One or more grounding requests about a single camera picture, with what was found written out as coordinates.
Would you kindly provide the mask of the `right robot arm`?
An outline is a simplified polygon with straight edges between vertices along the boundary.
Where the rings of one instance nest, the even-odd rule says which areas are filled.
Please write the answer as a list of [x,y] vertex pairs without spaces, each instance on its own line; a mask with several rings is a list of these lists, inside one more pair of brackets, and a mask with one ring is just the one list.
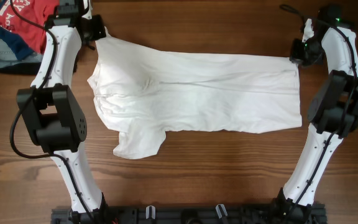
[[303,23],[303,37],[293,41],[290,61],[301,67],[326,61],[329,75],[310,103],[305,146],[268,218],[270,223],[324,223],[324,207],[314,202],[316,189],[335,150],[358,128],[356,33],[335,4],[322,7],[316,17],[287,4],[279,8]]

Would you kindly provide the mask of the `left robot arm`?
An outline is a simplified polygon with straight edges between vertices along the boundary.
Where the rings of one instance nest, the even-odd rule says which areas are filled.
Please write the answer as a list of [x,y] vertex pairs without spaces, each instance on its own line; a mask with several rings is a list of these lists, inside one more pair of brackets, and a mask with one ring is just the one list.
[[97,186],[85,154],[87,123],[72,90],[76,57],[82,45],[106,36],[101,16],[92,15],[90,1],[60,1],[41,28],[46,48],[39,72],[30,88],[17,92],[19,110],[9,133],[24,120],[30,139],[40,146],[40,158],[51,158],[58,167],[71,198],[68,210],[52,213],[52,223],[117,223]]

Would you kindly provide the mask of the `right white rail clip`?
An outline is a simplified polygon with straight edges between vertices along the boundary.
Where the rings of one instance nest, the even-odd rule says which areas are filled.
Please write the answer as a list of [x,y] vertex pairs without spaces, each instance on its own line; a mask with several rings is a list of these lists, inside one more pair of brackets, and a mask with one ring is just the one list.
[[216,209],[216,213],[217,213],[219,219],[227,217],[227,210],[226,210],[224,204],[222,204],[222,203],[217,204],[215,209]]

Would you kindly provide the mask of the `left white rail clip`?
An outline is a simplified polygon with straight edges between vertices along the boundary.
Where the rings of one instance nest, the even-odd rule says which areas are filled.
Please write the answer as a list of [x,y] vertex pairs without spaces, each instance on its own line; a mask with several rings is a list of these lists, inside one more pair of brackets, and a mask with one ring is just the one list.
[[145,219],[154,220],[156,217],[156,209],[153,205],[149,205],[145,209]]

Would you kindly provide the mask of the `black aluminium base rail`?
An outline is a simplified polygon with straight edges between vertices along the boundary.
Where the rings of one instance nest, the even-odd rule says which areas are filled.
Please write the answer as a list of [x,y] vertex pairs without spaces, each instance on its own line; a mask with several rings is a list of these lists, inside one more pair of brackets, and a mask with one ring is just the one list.
[[[155,219],[149,215],[146,219],[146,208],[134,207],[109,207],[116,218],[110,223],[282,223],[280,218],[269,220],[269,205],[255,204],[243,205],[241,207],[226,207],[227,216],[219,218],[218,211],[212,207],[195,208],[157,208],[155,210]],[[73,223],[69,216],[71,211],[68,208],[54,209],[51,214],[50,223]],[[304,223],[327,224],[328,218],[324,204],[315,204],[312,206],[309,218]]]

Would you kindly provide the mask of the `black folded garment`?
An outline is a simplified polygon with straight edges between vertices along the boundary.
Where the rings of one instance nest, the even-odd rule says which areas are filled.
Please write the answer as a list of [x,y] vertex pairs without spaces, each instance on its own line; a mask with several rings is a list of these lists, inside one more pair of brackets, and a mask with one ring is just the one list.
[[41,63],[18,63],[15,65],[0,68],[0,73],[11,75],[36,75]]

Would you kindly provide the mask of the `navy blue folded garment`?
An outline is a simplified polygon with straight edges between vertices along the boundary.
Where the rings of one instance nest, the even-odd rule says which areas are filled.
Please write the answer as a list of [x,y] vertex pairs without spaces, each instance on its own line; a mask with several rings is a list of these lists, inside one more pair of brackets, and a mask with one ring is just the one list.
[[25,57],[29,56],[31,53],[36,53],[24,42],[24,40],[18,34],[13,34],[3,29],[2,27],[0,27],[0,39],[11,48],[19,60],[25,59]]

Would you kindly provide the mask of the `red folded shirt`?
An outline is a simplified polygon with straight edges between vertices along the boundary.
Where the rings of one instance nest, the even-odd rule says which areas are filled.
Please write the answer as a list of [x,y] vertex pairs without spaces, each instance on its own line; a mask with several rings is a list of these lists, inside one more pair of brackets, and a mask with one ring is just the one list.
[[48,16],[54,13],[59,2],[59,0],[12,0],[13,7],[11,7],[10,1],[3,1],[0,8],[0,27],[18,34],[32,50],[43,54],[46,32],[18,17],[13,9],[24,19],[44,26]]

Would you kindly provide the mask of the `white t-shirt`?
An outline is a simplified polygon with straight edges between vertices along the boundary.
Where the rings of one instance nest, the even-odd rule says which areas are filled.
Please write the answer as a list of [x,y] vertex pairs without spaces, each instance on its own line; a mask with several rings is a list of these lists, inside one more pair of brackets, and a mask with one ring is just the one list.
[[154,156],[169,131],[267,133],[302,125],[298,67],[286,57],[168,52],[110,35],[88,83],[119,134],[115,156]]

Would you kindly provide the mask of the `white rail clip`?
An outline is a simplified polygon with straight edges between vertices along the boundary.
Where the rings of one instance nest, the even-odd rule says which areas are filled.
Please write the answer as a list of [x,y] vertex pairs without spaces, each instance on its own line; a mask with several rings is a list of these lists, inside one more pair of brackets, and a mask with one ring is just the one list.
[[226,210],[224,204],[222,204],[222,203],[217,204],[215,209],[216,209],[216,213],[217,213],[219,219],[227,217],[227,210]]
[[156,209],[153,205],[149,205],[145,209],[145,219],[154,220],[156,217]]

